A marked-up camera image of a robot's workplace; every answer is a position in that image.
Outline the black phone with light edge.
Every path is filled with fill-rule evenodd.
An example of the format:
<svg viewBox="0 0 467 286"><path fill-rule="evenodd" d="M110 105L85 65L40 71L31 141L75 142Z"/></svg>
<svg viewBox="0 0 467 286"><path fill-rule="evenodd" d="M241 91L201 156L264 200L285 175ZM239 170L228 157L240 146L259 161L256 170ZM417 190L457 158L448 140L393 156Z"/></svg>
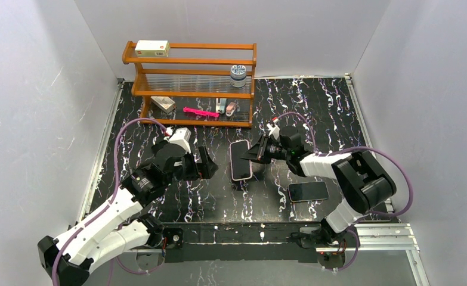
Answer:
<svg viewBox="0 0 467 286"><path fill-rule="evenodd" d="M290 184L287 190L291 202L294 203L329 199L329 192L325 182Z"/></svg>

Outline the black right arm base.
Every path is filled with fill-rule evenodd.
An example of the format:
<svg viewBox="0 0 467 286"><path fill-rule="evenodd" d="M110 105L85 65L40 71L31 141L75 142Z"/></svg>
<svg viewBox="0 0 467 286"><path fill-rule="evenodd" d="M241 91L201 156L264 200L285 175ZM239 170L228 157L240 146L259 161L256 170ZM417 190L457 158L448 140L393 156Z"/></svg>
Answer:
<svg viewBox="0 0 467 286"><path fill-rule="evenodd" d="M333 272L350 267L361 246L357 229L353 226L349 226L339 233L322 225L305 226L292 233L289 238L300 248L315 250L317 263L323 269Z"/></svg>

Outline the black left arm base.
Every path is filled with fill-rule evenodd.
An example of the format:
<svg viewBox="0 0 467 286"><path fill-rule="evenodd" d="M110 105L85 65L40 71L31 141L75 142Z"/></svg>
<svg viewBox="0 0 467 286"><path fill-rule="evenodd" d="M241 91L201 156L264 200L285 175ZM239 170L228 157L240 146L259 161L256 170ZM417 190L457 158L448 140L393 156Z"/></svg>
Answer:
<svg viewBox="0 0 467 286"><path fill-rule="evenodd" d="M157 264L150 268L148 264L144 267L139 266L140 270L146 274L150 274L160 269L166 262L168 249L180 249L183 244L183 230L180 228L166 228L161 221L148 213L140 216L137 219L146 227L146 232L149 235L146 242L141 246L143 250L152 250L145 253L143 256L157 255Z"/></svg>

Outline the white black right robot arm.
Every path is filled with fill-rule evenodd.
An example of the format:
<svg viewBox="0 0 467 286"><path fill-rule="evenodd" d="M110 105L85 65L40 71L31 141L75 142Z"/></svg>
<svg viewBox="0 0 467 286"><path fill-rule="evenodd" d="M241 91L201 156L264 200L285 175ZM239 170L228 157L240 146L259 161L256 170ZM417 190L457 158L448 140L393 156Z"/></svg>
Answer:
<svg viewBox="0 0 467 286"><path fill-rule="evenodd" d="M305 147L296 130L280 132L278 136L264 135L240 158L259 164L283 160L300 177L336 180L343 199L315 231L317 237L329 243L397 192L390 175L367 149L320 156Z"/></svg>

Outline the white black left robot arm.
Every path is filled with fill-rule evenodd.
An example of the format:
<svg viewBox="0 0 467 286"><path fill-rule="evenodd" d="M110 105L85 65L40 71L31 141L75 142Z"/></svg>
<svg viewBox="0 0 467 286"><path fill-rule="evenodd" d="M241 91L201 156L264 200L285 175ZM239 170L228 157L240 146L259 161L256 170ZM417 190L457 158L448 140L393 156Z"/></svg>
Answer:
<svg viewBox="0 0 467 286"><path fill-rule="evenodd" d="M175 181L210 179L218 165L203 146L199 161L179 144L160 142L152 160L127 176L99 208L53 238L38 242L39 258L53 285L83 285L99 266L127 250L148 244L162 233L162 224L151 214L139 214L161 197Z"/></svg>

